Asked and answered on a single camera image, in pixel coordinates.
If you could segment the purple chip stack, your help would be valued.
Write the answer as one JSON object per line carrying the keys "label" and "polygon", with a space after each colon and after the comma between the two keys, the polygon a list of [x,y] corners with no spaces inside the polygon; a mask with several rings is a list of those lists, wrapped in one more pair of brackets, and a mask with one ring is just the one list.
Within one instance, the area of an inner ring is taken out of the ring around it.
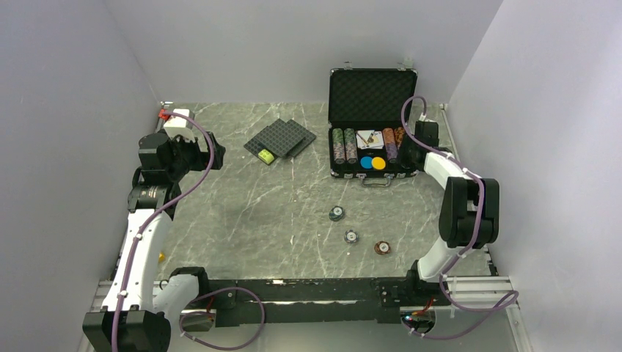
{"label": "purple chip stack", "polygon": [[387,153],[387,160],[390,164],[395,164],[398,160],[398,146],[396,143],[385,144],[385,150]]}

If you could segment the red chip stack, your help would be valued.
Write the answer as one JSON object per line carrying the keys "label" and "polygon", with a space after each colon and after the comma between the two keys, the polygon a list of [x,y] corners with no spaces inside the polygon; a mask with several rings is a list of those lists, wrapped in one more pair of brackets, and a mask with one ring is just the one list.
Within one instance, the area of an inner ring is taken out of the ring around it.
{"label": "red chip stack", "polygon": [[382,130],[383,140],[385,145],[395,144],[395,135],[392,128],[385,128]]}

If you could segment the purple-grey chip stack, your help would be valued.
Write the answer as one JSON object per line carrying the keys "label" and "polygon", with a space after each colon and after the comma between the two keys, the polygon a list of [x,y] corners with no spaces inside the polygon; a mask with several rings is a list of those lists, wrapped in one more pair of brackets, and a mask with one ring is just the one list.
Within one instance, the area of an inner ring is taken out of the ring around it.
{"label": "purple-grey chip stack", "polygon": [[355,144],[347,144],[345,146],[345,156],[349,164],[355,164],[358,161],[357,148]]}

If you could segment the dark green chip stack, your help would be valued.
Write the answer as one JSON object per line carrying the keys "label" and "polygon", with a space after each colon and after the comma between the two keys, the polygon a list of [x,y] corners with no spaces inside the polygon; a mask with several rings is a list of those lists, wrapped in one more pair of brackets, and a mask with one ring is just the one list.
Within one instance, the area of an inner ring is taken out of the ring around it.
{"label": "dark green chip stack", "polygon": [[346,147],[351,147],[356,149],[356,132],[352,128],[346,128],[343,131],[344,135],[344,144]]}

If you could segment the grey chip stack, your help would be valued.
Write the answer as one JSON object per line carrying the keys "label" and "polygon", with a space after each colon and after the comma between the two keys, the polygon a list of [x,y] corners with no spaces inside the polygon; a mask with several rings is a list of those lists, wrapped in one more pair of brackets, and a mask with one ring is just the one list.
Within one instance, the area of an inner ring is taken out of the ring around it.
{"label": "grey chip stack", "polygon": [[345,146],[342,143],[336,143],[333,147],[333,159],[336,164],[344,164],[346,161]]}

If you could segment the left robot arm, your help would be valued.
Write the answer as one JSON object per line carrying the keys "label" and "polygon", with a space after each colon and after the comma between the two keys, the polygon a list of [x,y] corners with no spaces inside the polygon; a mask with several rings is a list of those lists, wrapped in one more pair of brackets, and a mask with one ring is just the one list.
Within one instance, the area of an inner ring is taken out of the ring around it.
{"label": "left robot arm", "polygon": [[128,227],[112,285],[96,312],[88,312],[83,332],[95,351],[167,351],[189,304],[209,302],[211,288],[203,268],[173,271],[161,292],[153,292],[159,255],[175,210],[184,195],[179,182],[189,172],[206,175],[222,167],[225,147],[212,133],[199,141],[170,138],[160,130],[139,140],[139,160],[128,195]]}

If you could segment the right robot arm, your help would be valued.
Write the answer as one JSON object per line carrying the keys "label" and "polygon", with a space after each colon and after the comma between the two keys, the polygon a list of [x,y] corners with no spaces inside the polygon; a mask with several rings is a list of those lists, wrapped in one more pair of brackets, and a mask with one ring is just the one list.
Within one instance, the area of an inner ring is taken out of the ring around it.
{"label": "right robot arm", "polygon": [[432,121],[416,121],[410,131],[407,121],[401,155],[432,177],[443,189],[439,215],[439,237],[418,259],[418,277],[404,288],[413,304],[424,304],[433,295],[432,282],[443,282],[451,268],[474,250],[495,242],[500,228],[500,184],[494,178],[477,175],[451,152],[433,146],[426,132]]}

